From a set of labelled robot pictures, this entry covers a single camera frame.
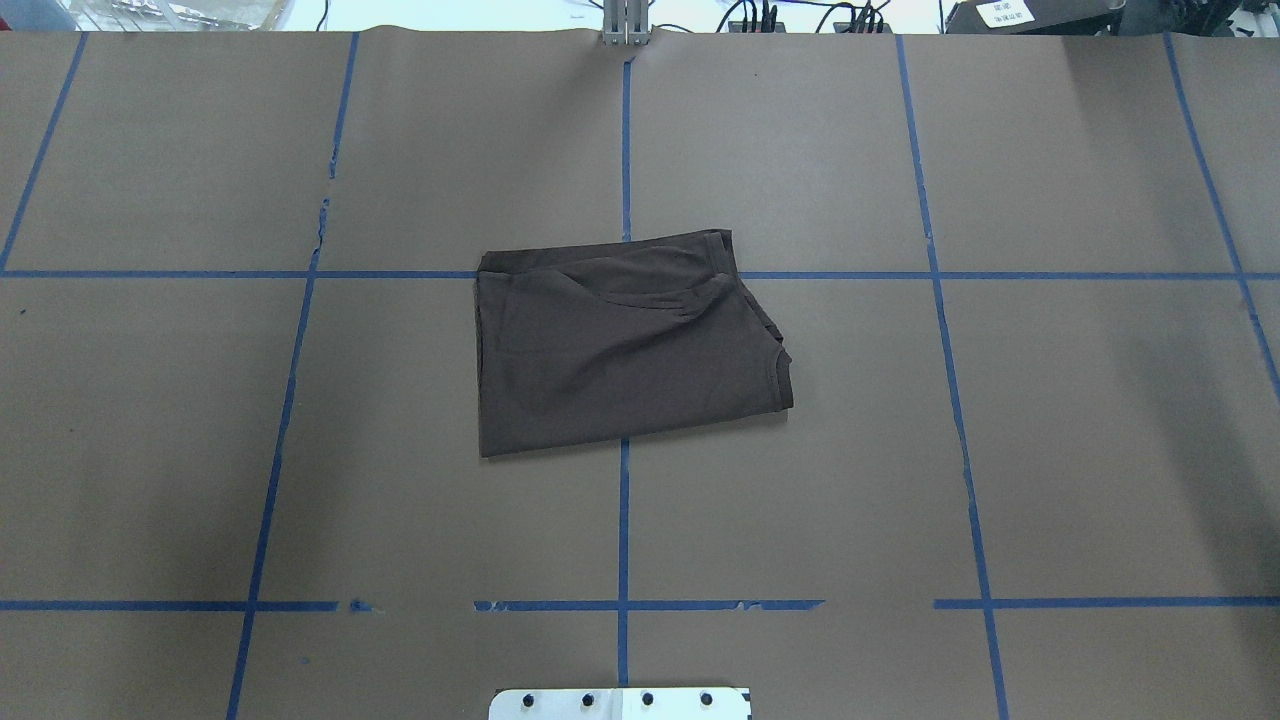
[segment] metal mount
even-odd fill
[[[745,688],[502,691],[489,720],[750,720]]]
[[[648,0],[602,0],[602,5],[600,40],[605,45],[649,45]]]

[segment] folded garment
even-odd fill
[[[792,405],[730,231],[486,252],[475,296],[484,457]]]

